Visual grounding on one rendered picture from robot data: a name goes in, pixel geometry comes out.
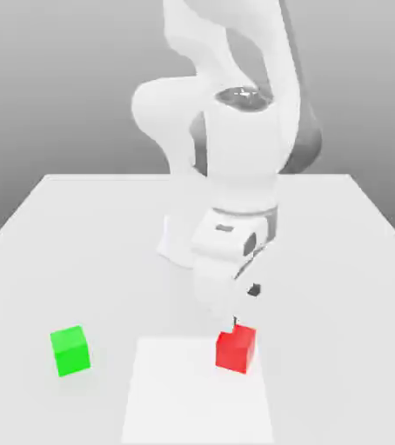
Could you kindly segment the small red cube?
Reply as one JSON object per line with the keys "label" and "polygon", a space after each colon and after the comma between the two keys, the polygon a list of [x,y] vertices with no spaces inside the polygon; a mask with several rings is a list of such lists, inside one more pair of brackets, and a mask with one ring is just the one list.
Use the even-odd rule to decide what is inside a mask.
{"label": "small red cube", "polygon": [[236,324],[232,332],[221,332],[216,341],[216,366],[246,374],[254,356],[255,344],[255,329]]}

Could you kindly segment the small green cube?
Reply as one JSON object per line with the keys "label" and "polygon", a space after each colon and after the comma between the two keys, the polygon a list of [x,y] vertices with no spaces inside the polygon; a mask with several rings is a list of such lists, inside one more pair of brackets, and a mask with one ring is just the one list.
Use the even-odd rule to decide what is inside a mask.
{"label": "small green cube", "polygon": [[54,331],[50,342],[59,377],[90,368],[90,353],[80,325]]}

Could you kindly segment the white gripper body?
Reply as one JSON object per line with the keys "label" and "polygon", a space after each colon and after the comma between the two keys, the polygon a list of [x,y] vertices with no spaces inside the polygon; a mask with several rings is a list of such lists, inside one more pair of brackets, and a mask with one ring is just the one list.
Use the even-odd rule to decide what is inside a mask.
{"label": "white gripper body", "polygon": [[[247,305],[246,301],[256,301],[264,285],[256,266],[259,258],[266,251],[266,246],[255,249],[239,262],[215,258],[208,255],[196,255],[193,267],[193,284],[196,298],[212,312],[216,307],[230,307],[238,315]],[[247,294],[253,283],[261,285],[258,297]]]}

